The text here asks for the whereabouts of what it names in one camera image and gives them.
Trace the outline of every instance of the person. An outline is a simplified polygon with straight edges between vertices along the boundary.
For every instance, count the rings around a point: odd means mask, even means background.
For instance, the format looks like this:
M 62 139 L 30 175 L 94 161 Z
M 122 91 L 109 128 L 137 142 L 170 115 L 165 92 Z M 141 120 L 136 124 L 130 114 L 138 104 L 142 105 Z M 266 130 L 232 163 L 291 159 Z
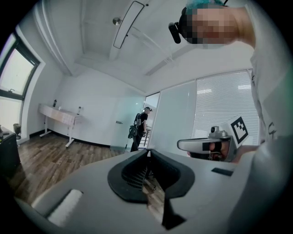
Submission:
M 137 128 L 136 144 L 133 141 L 130 152 L 138 150 L 139 144 L 141 143 L 141 138 L 144 136 L 147 131 L 147 117 L 151 113 L 152 109 L 146 107 L 144 112 L 141 114 L 141 124 Z
M 182 11 L 179 33 L 193 44 L 228 45 L 241 41 L 254 49 L 251 92 L 260 120 L 260 142 L 293 133 L 293 66 L 290 50 L 271 19 L 255 2 L 230 8 L 220 0 L 191 0 Z M 228 143 L 222 144 L 226 157 Z M 241 146 L 234 162 L 258 146 Z

